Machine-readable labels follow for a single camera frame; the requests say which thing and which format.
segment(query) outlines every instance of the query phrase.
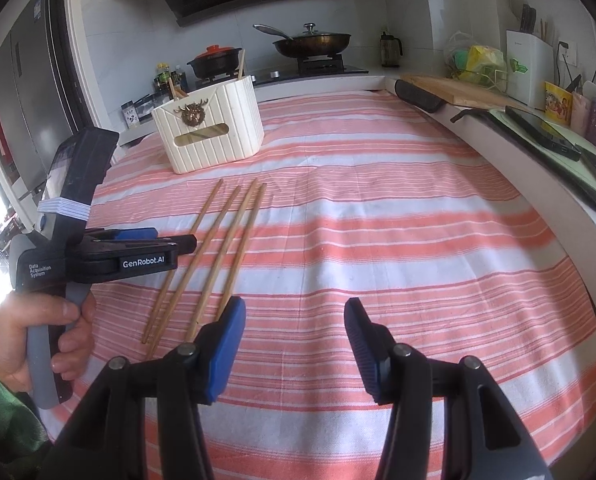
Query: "human hand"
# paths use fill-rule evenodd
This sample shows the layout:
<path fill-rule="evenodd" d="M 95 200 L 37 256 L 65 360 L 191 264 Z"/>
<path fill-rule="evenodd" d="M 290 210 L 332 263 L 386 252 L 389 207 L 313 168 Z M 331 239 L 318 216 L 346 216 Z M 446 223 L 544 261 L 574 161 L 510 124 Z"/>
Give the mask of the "human hand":
<path fill-rule="evenodd" d="M 0 382 L 13 392 L 33 389 L 26 361 L 26 329 L 39 325 L 67 325 L 76 321 L 73 329 L 58 339 L 60 352 L 51 359 L 51 368 L 65 381 L 84 373 L 94 348 L 91 325 L 95 316 L 95 298 L 89 294 L 78 307 L 48 294 L 16 294 L 12 292 L 0 305 Z"/>

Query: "orange lid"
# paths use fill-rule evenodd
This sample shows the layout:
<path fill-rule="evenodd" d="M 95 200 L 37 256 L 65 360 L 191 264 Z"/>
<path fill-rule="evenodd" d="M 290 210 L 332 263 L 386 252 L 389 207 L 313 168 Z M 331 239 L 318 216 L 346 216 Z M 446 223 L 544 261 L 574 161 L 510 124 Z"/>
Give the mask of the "orange lid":
<path fill-rule="evenodd" d="M 207 52 L 203 52 L 199 56 L 196 56 L 195 59 L 204 56 L 210 56 L 211 54 L 217 54 L 219 52 L 226 52 L 228 50 L 233 50 L 232 46 L 220 46 L 220 45 L 209 45 L 207 47 Z"/>

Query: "white basket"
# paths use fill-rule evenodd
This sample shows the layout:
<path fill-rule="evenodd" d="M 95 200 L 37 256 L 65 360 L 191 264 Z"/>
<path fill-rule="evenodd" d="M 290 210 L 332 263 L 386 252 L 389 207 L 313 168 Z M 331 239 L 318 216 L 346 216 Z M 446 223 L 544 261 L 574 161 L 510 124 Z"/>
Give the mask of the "white basket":
<path fill-rule="evenodd" d="M 186 105 L 202 105 L 205 101 L 202 106 L 204 121 L 197 126 L 188 126 L 182 114 L 176 112 Z M 265 136 L 250 76 L 218 83 L 191 92 L 184 99 L 169 101 L 153 110 L 153 118 L 171 165 L 178 174 L 255 155 Z M 216 125 L 224 128 L 224 124 L 229 127 L 228 133 L 216 135 L 211 132 L 213 136 L 204 140 L 185 136 L 183 140 L 178 139 L 178 144 L 175 142 L 176 137 L 194 132 L 204 134 L 207 132 L 204 128 Z M 190 143 L 180 146 L 181 141 Z"/>

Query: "yellow cup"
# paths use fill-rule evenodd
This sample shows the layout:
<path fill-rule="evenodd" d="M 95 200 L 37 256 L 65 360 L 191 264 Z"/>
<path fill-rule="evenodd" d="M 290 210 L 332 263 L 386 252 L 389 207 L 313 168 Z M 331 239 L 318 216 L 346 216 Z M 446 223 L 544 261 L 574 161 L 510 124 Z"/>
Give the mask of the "yellow cup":
<path fill-rule="evenodd" d="M 563 126 L 571 124 L 571 108 L 574 96 L 559 86 L 545 81 L 546 95 L 544 113 L 550 121 Z"/>

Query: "yellow plastic bag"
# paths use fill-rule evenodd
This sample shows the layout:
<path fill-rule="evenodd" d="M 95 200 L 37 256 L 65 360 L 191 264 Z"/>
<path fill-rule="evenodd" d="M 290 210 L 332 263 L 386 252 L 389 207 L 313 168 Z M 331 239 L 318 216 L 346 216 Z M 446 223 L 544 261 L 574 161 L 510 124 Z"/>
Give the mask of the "yellow plastic bag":
<path fill-rule="evenodd" d="M 506 71 L 505 56 L 501 51 L 492 46 L 474 45 L 469 50 L 466 70 L 458 79 L 489 87 L 497 84 L 498 73 Z"/>

